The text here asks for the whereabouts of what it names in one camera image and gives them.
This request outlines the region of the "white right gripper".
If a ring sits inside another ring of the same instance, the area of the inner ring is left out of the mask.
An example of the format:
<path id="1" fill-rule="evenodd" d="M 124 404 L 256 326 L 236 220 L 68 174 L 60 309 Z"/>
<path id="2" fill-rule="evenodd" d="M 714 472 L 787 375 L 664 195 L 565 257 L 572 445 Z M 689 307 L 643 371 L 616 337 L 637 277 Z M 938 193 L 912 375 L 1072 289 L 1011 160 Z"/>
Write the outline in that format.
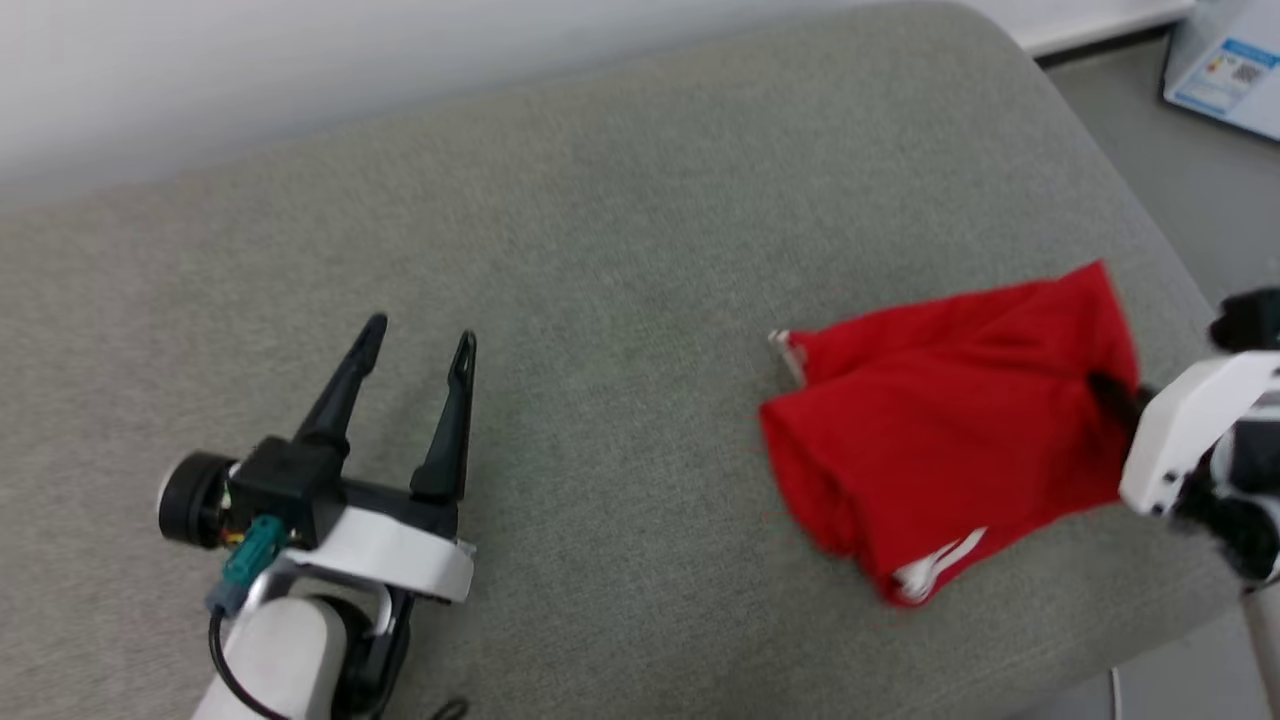
<path id="1" fill-rule="evenodd" d="M 1276 421 L 1276 351 L 1247 351 L 1198 361 L 1158 392 L 1111 375 L 1087 377 L 1094 404 L 1091 441 L 1133 441 L 1119 493 L 1140 515 L 1169 511 L 1183 477 L 1239 421 Z"/>

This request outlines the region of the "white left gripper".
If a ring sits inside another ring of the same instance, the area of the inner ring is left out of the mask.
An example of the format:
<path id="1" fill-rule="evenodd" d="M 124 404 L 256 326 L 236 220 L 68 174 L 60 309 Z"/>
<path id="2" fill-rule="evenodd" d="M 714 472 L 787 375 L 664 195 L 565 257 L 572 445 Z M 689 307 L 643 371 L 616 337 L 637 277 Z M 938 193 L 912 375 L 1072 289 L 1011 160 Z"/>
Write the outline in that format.
<path id="1" fill-rule="evenodd" d="M 293 442 L 349 451 L 347 430 L 361 384 L 372 373 L 388 328 L 372 314 L 293 436 Z M 291 561 L 422 597 L 463 602 L 474 579 L 474 547 L 458 538 L 460 501 L 468 474 L 477 338 L 460 337 L 448 395 L 431 446 L 410 491 L 344 480 L 346 509 L 314 550 Z"/>

